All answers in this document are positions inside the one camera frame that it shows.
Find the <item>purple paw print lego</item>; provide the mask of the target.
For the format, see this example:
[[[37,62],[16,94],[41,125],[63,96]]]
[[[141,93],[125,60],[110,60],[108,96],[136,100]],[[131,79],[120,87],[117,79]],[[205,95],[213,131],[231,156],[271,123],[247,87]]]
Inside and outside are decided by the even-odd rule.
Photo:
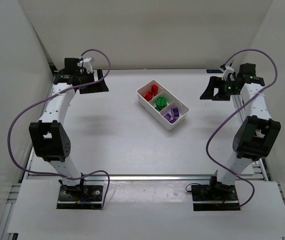
[[[180,117],[180,112],[179,112],[179,109],[177,107],[172,107],[171,108],[171,116],[174,119],[177,119],[177,118]]]

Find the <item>red rounded lego brick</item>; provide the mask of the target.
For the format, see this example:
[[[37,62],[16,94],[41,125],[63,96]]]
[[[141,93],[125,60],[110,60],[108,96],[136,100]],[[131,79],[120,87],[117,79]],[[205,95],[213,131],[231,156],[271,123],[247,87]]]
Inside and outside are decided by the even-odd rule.
[[[144,99],[147,101],[147,102],[149,102],[149,101],[151,101],[152,99],[153,99],[153,97],[154,97],[154,93],[153,92],[148,92],[145,96],[144,96]]]

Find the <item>green square lego brick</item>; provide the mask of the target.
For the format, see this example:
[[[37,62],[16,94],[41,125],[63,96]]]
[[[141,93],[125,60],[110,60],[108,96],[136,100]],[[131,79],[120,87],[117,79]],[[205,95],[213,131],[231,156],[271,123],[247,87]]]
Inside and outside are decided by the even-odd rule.
[[[160,112],[161,110],[163,110],[165,107],[167,106],[167,100],[165,97],[160,96],[157,98],[156,100],[156,106],[155,108]]]

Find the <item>purple curved lego brick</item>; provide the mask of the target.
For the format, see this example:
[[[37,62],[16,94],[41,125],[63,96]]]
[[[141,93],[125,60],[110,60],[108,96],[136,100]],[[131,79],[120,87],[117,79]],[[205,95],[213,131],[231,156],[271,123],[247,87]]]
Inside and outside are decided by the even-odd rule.
[[[170,124],[174,124],[177,120],[178,120],[177,118],[172,118],[172,119],[170,119],[168,122],[169,122]]]

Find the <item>red sloped lego brick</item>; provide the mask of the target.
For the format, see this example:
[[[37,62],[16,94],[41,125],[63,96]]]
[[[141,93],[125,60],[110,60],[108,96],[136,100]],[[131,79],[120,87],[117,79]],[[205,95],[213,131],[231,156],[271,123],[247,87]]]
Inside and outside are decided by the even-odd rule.
[[[158,89],[159,89],[158,86],[155,84],[151,86],[150,92],[152,93],[153,96],[156,96],[158,94]]]

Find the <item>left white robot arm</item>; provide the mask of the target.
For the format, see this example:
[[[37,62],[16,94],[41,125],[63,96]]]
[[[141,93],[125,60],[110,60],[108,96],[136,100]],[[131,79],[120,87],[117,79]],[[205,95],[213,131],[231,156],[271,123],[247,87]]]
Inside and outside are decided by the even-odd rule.
[[[29,134],[37,157],[48,162],[62,175],[60,184],[64,187],[80,188],[84,180],[71,160],[71,141],[64,129],[67,110],[75,94],[108,92],[104,80],[95,83],[95,77],[102,78],[103,71],[93,71],[92,58],[65,58],[64,68],[54,76],[51,99],[42,116],[29,125]]]

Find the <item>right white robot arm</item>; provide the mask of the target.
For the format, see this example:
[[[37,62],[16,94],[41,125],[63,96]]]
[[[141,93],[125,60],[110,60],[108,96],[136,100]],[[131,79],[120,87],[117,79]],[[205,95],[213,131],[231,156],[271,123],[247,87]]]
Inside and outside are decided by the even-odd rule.
[[[265,96],[261,91],[265,82],[256,75],[253,63],[244,63],[235,73],[230,66],[222,68],[223,76],[212,76],[200,100],[229,101],[239,96],[235,104],[241,109],[243,122],[234,136],[230,158],[222,174],[217,175],[215,188],[230,191],[236,179],[252,162],[269,155],[281,130],[281,124],[268,112]]]

